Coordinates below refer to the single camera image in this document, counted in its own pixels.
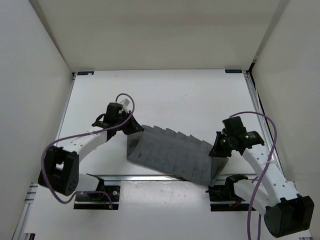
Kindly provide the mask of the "grey pleated skirt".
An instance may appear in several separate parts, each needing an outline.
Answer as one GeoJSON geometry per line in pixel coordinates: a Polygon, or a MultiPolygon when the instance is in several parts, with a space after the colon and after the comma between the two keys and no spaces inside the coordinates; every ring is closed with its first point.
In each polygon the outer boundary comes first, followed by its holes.
{"type": "Polygon", "coordinates": [[[133,164],[212,187],[229,160],[209,156],[213,146],[192,135],[158,126],[142,127],[144,131],[127,136],[126,159],[133,164]]]}

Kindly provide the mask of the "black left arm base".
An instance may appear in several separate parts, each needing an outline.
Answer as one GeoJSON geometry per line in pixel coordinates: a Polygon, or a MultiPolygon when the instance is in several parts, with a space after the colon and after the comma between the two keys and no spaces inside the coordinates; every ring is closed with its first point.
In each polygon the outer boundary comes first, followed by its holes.
{"type": "Polygon", "coordinates": [[[105,180],[97,175],[81,174],[75,189],[74,210],[119,209],[120,185],[105,185],[105,180]]]}

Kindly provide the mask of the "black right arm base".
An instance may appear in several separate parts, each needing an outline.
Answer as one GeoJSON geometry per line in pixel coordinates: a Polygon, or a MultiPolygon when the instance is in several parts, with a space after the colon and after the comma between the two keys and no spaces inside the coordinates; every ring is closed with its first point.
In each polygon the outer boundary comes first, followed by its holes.
{"type": "Polygon", "coordinates": [[[228,176],[224,185],[209,186],[205,192],[209,194],[211,212],[246,212],[249,203],[237,196],[234,184],[242,180],[249,180],[244,174],[228,176]]]}

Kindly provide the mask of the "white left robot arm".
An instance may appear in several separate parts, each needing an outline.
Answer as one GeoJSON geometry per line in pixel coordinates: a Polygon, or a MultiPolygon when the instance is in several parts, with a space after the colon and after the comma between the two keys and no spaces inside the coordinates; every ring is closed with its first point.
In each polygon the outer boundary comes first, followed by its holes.
{"type": "Polygon", "coordinates": [[[85,192],[93,200],[105,194],[103,179],[92,174],[80,174],[81,161],[100,145],[109,141],[118,131],[125,135],[140,134],[144,128],[135,118],[125,115],[117,120],[102,121],[98,116],[88,130],[89,135],[71,139],[63,146],[50,146],[45,153],[44,168],[48,181],[55,192],[70,196],[74,192],[85,192]]]}

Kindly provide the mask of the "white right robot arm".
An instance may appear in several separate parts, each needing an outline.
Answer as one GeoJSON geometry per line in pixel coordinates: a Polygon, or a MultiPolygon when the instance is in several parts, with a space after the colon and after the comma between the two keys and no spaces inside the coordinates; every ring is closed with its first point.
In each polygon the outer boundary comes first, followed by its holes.
{"type": "Polygon", "coordinates": [[[264,189],[244,174],[236,174],[227,177],[224,185],[210,187],[210,196],[216,201],[243,199],[251,204],[275,238],[308,230],[314,202],[309,196],[302,196],[268,159],[270,154],[262,137],[256,131],[238,135],[217,132],[210,155],[229,157],[232,151],[238,151],[249,163],[264,189]]]}

